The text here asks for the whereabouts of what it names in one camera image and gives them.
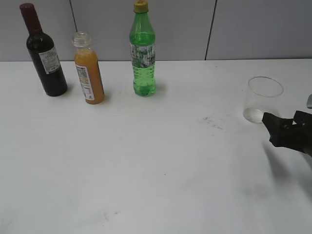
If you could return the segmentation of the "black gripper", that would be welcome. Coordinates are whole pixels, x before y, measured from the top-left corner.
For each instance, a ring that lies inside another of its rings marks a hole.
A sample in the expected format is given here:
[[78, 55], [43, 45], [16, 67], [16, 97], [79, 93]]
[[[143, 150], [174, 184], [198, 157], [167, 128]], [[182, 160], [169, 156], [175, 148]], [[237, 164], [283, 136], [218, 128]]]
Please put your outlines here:
[[312, 153], [312, 115], [296, 111], [293, 118], [263, 114], [262, 122], [275, 147], [284, 147], [305, 154]]

